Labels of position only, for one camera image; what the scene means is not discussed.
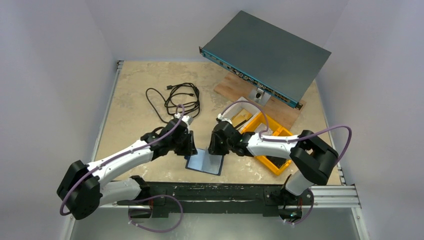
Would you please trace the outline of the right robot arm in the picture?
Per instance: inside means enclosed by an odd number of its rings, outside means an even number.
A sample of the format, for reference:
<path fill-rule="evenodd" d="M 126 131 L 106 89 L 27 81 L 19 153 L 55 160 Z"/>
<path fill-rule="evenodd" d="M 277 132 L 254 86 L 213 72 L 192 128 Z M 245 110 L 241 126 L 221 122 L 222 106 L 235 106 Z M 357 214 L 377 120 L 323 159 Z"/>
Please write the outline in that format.
<path fill-rule="evenodd" d="M 297 167 L 284 189 L 300 196 L 313 185 L 325 186 L 340 154 L 317 133 L 303 130 L 299 135 L 270 136 L 260 132 L 239 132 L 227 121 L 220 121 L 211 132 L 210 155 L 268 156 L 291 160 Z"/>

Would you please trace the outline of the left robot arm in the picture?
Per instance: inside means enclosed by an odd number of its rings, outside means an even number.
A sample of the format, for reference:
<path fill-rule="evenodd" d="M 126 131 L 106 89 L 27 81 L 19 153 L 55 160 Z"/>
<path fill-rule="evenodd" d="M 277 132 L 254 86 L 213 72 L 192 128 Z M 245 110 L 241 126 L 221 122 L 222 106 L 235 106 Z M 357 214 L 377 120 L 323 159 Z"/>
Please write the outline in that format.
<path fill-rule="evenodd" d="M 127 148 L 101 160 L 84 164 L 73 162 L 56 191 L 62 200 L 59 213 L 81 220 L 98 207 L 123 200 L 136 200 L 143 192 L 144 181 L 137 176 L 116 181 L 123 173 L 149 163 L 173 151 L 177 156 L 197 154 L 192 117 L 176 114 L 165 127 L 144 134 Z"/>

